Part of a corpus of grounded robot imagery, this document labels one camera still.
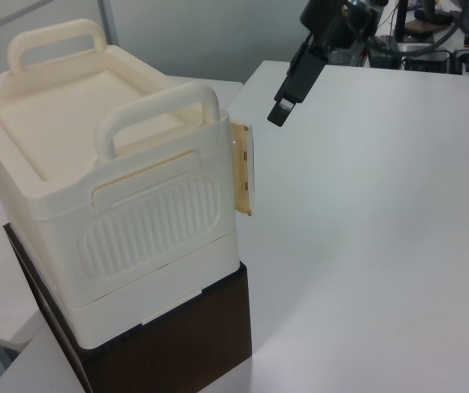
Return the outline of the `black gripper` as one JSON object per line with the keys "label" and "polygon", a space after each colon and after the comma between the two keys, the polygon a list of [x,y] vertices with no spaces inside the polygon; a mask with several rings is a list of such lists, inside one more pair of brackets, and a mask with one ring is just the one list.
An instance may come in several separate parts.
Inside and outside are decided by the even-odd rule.
{"label": "black gripper", "polygon": [[374,1],[307,2],[300,22],[309,31],[290,61],[286,78],[278,89],[275,104],[267,120],[283,126],[296,104],[302,103],[327,64],[327,54],[348,49],[359,38],[367,38],[376,29]]}

